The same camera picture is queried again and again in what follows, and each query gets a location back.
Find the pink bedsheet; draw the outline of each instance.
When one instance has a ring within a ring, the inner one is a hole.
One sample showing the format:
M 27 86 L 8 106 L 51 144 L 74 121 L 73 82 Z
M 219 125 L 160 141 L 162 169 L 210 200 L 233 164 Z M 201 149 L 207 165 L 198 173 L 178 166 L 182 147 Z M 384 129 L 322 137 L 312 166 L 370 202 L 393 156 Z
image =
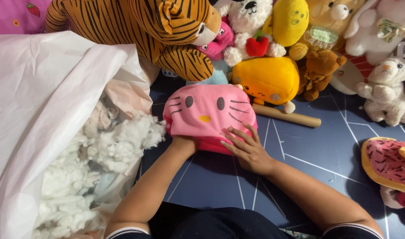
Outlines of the pink bedsheet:
M 43 33 L 50 3 L 51 0 L 0 0 L 0 34 Z

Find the light blue plush toy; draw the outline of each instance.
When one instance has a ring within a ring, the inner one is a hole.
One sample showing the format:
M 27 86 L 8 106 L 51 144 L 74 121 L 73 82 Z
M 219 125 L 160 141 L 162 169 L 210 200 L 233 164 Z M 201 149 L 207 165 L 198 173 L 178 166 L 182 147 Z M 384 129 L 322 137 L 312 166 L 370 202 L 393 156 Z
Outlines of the light blue plush toy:
M 226 85 L 229 84 L 227 80 L 227 73 L 232 72 L 232 68 L 229 67 L 225 61 L 218 60 L 218 61 L 211 61 L 213 64 L 213 74 L 210 78 L 201 81 L 187 81 L 186 85 L 192 84 L 206 84 L 206 85 Z

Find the cardboard tube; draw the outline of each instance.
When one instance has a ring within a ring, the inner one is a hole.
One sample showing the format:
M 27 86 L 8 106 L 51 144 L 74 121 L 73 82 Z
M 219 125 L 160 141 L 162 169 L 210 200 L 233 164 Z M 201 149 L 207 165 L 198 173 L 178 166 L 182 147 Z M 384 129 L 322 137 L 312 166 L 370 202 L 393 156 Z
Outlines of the cardboard tube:
M 313 128 L 319 127 L 322 123 L 322 121 L 318 118 L 314 118 L 314 117 L 310 117 L 310 116 L 306 116 L 306 115 L 302 115 L 302 114 L 296 114 L 296 113 L 287 114 L 287 113 L 285 113 L 285 111 L 278 110 L 278 109 L 275 109 L 272 107 L 253 104 L 253 109 L 256 114 L 262 114 L 262 115 L 278 118 L 281 120 L 283 119 L 283 120 L 287 120 L 287 121 L 294 122 L 297 124 L 310 126 Z

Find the pink fabric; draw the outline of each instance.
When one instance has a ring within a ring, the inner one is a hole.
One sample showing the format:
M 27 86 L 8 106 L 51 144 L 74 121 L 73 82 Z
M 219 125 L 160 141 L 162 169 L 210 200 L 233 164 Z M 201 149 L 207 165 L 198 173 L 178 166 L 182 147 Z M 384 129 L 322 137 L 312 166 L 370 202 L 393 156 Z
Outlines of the pink fabric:
M 0 34 L 43 33 L 50 3 L 51 0 L 0 0 Z
M 399 154 L 401 147 L 405 147 L 405 142 L 387 138 L 370 140 L 366 153 L 376 174 L 405 185 L 405 158 Z
M 199 138 L 200 150 L 231 155 L 220 133 L 233 127 L 249 135 L 243 122 L 257 128 L 255 113 L 244 91 L 233 85 L 187 85 L 176 91 L 164 107 L 167 132 Z
M 220 30 L 214 41 L 205 46 L 196 46 L 196 49 L 208 56 L 210 60 L 218 61 L 223 59 L 225 49 L 235 45 L 235 34 L 230 26 L 221 22 Z

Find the finger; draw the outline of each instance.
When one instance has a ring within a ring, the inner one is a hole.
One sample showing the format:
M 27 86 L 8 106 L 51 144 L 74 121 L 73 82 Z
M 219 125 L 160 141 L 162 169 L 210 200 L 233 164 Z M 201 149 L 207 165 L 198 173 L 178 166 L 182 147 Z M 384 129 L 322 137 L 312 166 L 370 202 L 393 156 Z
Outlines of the finger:
M 260 144 L 260 138 L 258 136 L 257 130 L 252 125 L 249 125 L 247 123 L 244 123 L 244 127 L 247 128 L 250 131 L 251 136 L 253 137 L 253 140 L 257 144 Z
M 256 146 L 255 141 L 247 133 L 240 131 L 239 129 L 232 128 L 232 127 L 227 128 L 227 131 L 229 131 L 230 133 L 233 133 L 236 136 L 238 136 L 239 138 L 243 139 L 247 144 L 249 144 L 251 146 Z
M 244 151 L 238 149 L 237 147 L 233 146 L 232 144 L 229 144 L 223 140 L 220 141 L 220 143 L 227 148 L 233 155 L 237 156 L 238 158 L 242 158 L 242 159 L 247 159 L 248 158 L 248 154 L 245 153 Z
M 228 140 L 230 140 L 232 142 L 233 146 L 237 147 L 238 149 L 243 150 L 246 153 L 251 152 L 252 146 L 248 145 L 246 142 L 244 142 L 244 141 L 242 141 L 242 140 L 240 140 L 238 138 L 235 138 L 235 137 L 233 137 L 231 135 L 226 135 L 225 137 Z

